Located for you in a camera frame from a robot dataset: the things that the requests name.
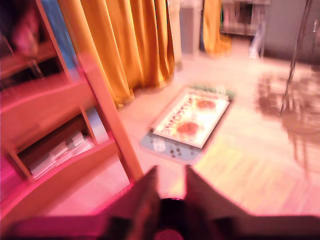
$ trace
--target bookshelf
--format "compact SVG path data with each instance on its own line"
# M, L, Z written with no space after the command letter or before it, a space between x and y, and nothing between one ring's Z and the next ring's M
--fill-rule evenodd
M41 1L35 2L48 30L44 43L48 51L44 54L40 47L38 54L43 57L38 57L37 61L54 58L62 71L1 91L1 165L6 156L14 166L11 168L15 171L14 177L21 179L10 194L5 198L1 196L1 234L11 224L41 214L114 155L118 155L130 183L143 176L96 64L90 56L78 54L78 78L76 81L71 78ZM8 67L1 68L1 73L7 77L30 64L14 54L5 58ZM10 68L9 61L21 61L21 64ZM79 133L90 142L81 149L74 144ZM70 139L73 139L72 148L69 148ZM54 163L37 175L33 166L48 159Z

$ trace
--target yellow curtain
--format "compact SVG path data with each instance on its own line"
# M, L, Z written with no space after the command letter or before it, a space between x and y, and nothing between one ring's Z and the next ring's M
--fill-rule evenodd
M203 13L204 49L211 55L231 50L231 40L220 35L221 0L205 0Z
M89 53L116 105L163 87L175 61L166 0L58 0L76 53Z

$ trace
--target blurry object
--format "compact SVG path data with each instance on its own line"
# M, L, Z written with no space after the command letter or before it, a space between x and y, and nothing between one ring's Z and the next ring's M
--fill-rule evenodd
M163 0L58 3L75 52L94 59L117 106L133 99L135 87L164 87L172 79L174 50Z
M14 53L35 56L38 52L40 20L32 1L2 0L0 32Z
M182 0L180 3L181 49L190 56L197 56L200 52L202 9L202 0Z
M0 1L1 91L56 74L64 65L42 17L36 0Z
M254 36L265 24L270 0L222 0L228 20L220 26L220 32Z
M292 60L290 63L290 73L289 73L288 80L286 81L285 92L282 97L282 106L281 106L280 113L283 112L285 106L287 105L288 90L289 90L289 86L292 82L292 79L294 77L294 72L295 72L296 63L297 63L297 55L299 53L299 50L301 48L301 44L304 39L304 34L305 34L305 30L306 30L306 23L307 23L307 19L308 19L308 15L309 15L309 11L310 11L312 2L313 2L313 0L306 0L306 2L305 2L305 8L304 8L303 17L302 17L301 24L300 24L300 30L299 30L299 33L298 33L298 36L296 39L296 43L295 43L294 51L293 51L293 56L292 56Z
M263 48L263 41L266 34L266 23L262 22L254 35L253 41L249 47L249 56L256 59L260 56Z
M129 191L106 205L97 215L34 217L13 225L3 239L320 238L318 217L250 215L210 186L190 166L185 167L185 198L160 199L157 174L157 167L153 167Z
M314 33L314 46L312 48L312 53L315 50L320 50L320 20L314 20L313 31Z
M95 107L86 111L89 123L98 144L109 140L108 133Z
M218 55L231 50L231 40L220 34L221 0L205 0L203 9L203 42L206 53Z
M236 9L238 9L235 15L237 22L240 24L250 25L253 12L253 4L245 1L237 1Z
M182 64L181 31L180 31L180 0L168 0L170 27L173 42L174 61Z

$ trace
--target shelf board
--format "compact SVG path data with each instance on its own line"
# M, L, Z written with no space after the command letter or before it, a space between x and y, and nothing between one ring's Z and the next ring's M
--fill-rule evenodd
M111 156L119 154L113 137L93 149L83 152L54 167L37 181L27 184L1 203L1 230L10 224L43 211L65 193L77 181L105 163Z
M69 82L63 73L8 88L1 93L1 137L19 153L95 104L85 79Z
M8 78L20 71L32 66L34 60L40 64L48 59L57 56L56 50L51 41L45 41L39 45L38 53L34 58L21 55L8 55L1 58L1 78Z

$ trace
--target wooden floor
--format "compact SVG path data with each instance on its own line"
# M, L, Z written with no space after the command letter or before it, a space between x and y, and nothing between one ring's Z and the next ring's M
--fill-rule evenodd
M234 41L232 47L229 56L184 56L182 70L176 71L169 86L140 90L135 100L119 111L143 171L159 165L160 196L183 197L184 166L144 151L139 142L184 86L222 84L237 95L194 169L252 214L320 216L320 115L312 101L317 93L307 91L317 88L319 75L308 65L297 66L290 110L280 117L281 93L290 63L248 58L246 41ZM128 184L119 164L114 162L114 170L107 173L102 169L92 176L83 187L86 190L81 187L70 193L49 214L91 212Z

